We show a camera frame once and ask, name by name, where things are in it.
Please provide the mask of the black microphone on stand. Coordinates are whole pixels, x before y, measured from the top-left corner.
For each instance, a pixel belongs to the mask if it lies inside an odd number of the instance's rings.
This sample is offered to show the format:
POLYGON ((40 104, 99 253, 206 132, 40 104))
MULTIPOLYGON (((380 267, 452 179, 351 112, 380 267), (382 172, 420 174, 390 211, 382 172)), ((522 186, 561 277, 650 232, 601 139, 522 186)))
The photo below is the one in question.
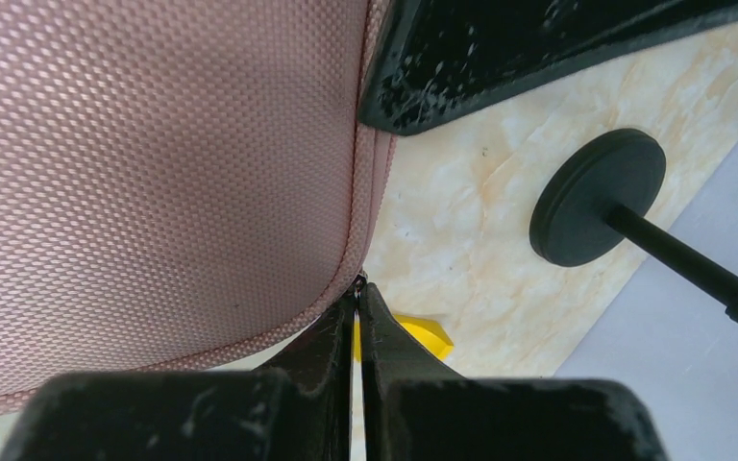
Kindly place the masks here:
POLYGON ((577 267, 628 240, 723 304, 738 324, 738 276, 645 217, 665 173, 665 153, 647 133, 622 128, 594 138, 544 188, 529 243, 551 264, 577 267))

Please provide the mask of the pink medicine kit case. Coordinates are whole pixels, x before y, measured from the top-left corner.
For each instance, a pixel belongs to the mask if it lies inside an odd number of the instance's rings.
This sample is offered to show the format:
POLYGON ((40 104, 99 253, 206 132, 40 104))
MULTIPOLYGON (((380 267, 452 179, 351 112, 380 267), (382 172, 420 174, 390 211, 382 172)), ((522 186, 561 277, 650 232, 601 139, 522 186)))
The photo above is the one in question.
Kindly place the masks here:
POLYGON ((385 1, 0 1, 0 415, 53 376, 202 370, 357 277, 394 139, 385 1))

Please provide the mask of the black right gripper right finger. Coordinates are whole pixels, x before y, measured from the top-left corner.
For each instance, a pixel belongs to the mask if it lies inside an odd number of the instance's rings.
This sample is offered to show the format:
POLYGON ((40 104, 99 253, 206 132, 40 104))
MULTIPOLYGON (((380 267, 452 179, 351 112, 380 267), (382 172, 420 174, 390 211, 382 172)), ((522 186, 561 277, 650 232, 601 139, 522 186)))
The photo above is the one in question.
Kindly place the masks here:
POLYGON ((469 378, 362 289, 361 373, 370 460, 665 460, 647 407, 608 379, 469 378))

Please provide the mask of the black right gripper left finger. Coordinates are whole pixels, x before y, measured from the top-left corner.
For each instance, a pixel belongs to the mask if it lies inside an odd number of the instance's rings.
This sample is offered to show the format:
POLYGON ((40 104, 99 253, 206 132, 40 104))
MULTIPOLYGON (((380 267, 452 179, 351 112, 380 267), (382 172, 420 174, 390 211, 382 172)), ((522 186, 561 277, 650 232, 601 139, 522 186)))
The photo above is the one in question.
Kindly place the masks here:
POLYGON ((346 460, 353 326, 346 295, 251 371, 78 373, 28 402, 3 460, 346 460))

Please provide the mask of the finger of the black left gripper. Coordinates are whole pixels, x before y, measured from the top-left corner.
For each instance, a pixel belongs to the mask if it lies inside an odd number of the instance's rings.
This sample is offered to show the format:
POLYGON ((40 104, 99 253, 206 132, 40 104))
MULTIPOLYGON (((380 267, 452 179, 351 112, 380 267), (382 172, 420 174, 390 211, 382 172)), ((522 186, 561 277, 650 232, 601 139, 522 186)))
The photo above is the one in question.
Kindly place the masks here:
POLYGON ((359 121, 415 135, 580 70, 738 21, 738 1, 395 1, 359 121))

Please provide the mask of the yellow plastic block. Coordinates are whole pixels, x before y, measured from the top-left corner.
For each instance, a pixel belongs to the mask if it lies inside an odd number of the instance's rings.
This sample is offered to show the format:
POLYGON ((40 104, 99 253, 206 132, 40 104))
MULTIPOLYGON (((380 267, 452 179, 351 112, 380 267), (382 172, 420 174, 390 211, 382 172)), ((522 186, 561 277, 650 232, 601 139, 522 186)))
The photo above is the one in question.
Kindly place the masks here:
POLYGON ((436 360, 444 361, 455 347, 445 329, 436 321, 427 318, 393 314, 393 326, 377 327, 371 330, 372 336, 361 332, 360 321, 356 321, 354 357, 360 361, 368 357, 362 352, 364 345, 372 345, 374 352, 382 357, 415 357, 426 352, 436 360))

